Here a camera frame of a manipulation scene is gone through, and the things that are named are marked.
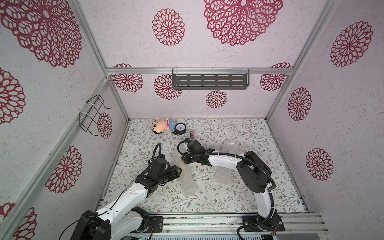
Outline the black alarm clock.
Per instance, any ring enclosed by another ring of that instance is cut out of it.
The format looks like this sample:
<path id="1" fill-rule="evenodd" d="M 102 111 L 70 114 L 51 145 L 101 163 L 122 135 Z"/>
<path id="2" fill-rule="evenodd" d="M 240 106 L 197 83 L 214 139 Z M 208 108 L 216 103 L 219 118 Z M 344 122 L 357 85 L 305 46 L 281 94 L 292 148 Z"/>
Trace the black alarm clock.
<path id="1" fill-rule="evenodd" d="M 177 123 L 172 133 L 174 135 L 184 135 L 187 132 L 187 125 L 183 123 Z"/>

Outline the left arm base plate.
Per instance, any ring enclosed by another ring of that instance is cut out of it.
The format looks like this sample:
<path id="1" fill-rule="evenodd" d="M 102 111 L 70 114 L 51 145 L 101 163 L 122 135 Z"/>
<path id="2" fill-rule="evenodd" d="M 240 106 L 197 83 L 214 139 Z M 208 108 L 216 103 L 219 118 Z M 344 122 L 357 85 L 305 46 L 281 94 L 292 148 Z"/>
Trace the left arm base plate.
<path id="1" fill-rule="evenodd" d="M 142 233 L 162 233 L 164 225 L 163 216 L 148 216 L 143 218 Z"/>

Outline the plush boy doll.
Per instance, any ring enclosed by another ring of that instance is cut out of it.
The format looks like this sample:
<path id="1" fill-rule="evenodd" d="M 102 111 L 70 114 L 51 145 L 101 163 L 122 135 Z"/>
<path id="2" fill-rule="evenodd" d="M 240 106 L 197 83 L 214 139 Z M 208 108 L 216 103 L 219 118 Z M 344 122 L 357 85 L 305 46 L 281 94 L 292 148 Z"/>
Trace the plush boy doll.
<path id="1" fill-rule="evenodd" d="M 151 129 L 155 134 L 161 134 L 164 131 L 173 131 L 175 127 L 175 121 L 169 118 L 166 118 L 164 120 L 157 118 L 153 121 Z"/>

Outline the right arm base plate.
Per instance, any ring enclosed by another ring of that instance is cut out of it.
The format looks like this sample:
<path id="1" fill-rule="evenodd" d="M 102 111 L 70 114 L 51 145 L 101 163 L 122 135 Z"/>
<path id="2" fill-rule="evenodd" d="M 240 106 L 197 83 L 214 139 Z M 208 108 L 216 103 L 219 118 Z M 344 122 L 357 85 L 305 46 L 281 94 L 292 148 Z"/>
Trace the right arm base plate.
<path id="1" fill-rule="evenodd" d="M 266 222 L 258 225 L 252 226 L 252 224 L 256 224 L 263 220 L 259 215 L 250 215 L 250 216 L 242 216 L 243 224 L 246 226 L 246 232 L 283 232 L 285 231 L 285 226 L 283 224 L 283 220 L 281 216 L 275 212 L 272 217 Z"/>

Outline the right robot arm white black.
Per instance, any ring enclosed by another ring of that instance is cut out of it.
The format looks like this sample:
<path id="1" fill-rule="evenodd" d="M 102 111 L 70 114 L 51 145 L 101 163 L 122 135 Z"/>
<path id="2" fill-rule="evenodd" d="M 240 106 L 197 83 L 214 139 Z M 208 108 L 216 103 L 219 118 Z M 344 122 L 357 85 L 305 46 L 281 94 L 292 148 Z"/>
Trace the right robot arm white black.
<path id="1" fill-rule="evenodd" d="M 275 212 L 272 190 L 276 183 L 271 169 L 253 151 L 245 154 L 225 153 L 205 149 L 197 140 L 185 139 L 178 143 L 177 151 L 186 165 L 199 163 L 202 166 L 222 167 L 237 171 L 245 186 L 254 194 L 257 214 L 270 219 Z"/>

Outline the aluminium rail base frame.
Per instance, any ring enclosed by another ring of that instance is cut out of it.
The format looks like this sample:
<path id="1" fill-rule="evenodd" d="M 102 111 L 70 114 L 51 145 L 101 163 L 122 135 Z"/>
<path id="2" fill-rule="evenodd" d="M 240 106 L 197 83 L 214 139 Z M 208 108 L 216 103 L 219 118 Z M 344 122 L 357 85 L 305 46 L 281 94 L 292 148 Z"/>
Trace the aluminium rail base frame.
<path id="1" fill-rule="evenodd" d="M 236 239 L 244 240 L 256 235 L 262 239 L 266 235 L 268 239 L 276 240 L 282 234 L 326 234 L 328 229 L 319 214 L 281 213 L 285 231 L 283 232 L 246 232 L 242 216 L 251 214 L 150 214 L 150 216 L 163 216 L 164 225 L 162 233 L 132 232 L 128 236 L 146 236 L 152 239 L 161 235 L 170 236 L 195 236 L 195 235 L 233 235 Z M 267 220 L 262 220 L 252 226 L 258 226 Z"/>

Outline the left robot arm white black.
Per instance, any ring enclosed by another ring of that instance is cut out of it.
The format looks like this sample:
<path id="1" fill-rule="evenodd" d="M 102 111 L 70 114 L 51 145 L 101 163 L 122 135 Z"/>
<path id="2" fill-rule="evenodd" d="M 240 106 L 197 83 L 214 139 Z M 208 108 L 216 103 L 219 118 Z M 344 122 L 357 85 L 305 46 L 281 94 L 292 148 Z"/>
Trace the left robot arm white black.
<path id="1" fill-rule="evenodd" d="M 150 214 L 140 208 L 150 194 L 168 182 L 178 179 L 182 169 L 170 166 L 160 154 L 129 184 L 126 190 L 112 203 L 97 210 L 86 211 L 76 221 L 71 240 L 120 240 L 132 232 L 154 231 Z"/>

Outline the dark grey wall shelf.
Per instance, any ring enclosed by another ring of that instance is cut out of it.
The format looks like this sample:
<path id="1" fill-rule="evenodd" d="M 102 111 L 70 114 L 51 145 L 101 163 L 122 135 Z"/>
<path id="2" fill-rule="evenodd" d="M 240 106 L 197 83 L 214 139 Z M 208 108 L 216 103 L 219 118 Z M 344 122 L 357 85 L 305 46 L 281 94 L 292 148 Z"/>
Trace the dark grey wall shelf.
<path id="1" fill-rule="evenodd" d="M 249 69 L 241 73 L 179 73 L 172 69 L 171 84 L 175 90 L 246 90 L 250 85 Z"/>

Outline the bubble wrap sheet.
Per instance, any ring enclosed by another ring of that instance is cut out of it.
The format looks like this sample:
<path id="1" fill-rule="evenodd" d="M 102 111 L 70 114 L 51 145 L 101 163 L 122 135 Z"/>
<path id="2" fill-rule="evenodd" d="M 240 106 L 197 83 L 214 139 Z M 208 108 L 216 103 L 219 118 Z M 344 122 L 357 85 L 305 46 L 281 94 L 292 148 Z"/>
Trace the bubble wrap sheet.
<path id="1" fill-rule="evenodd" d="M 198 192 L 198 186 L 193 178 L 192 168 L 182 160 L 182 155 L 174 149 L 171 153 L 172 164 L 182 170 L 179 180 L 181 182 L 182 193 L 185 197 L 191 197 Z"/>
<path id="2" fill-rule="evenodd" d="M 238 143 L 232 140 L 225 141 L 221 147 L 221 151 L 225 153 L 236 154 L 238 150 Z M 232 184 L 232 172 L 233 170 L 231 169 L 217 167 L 214 180 L 216 180 L 220 186 L 229 187 Z"/>

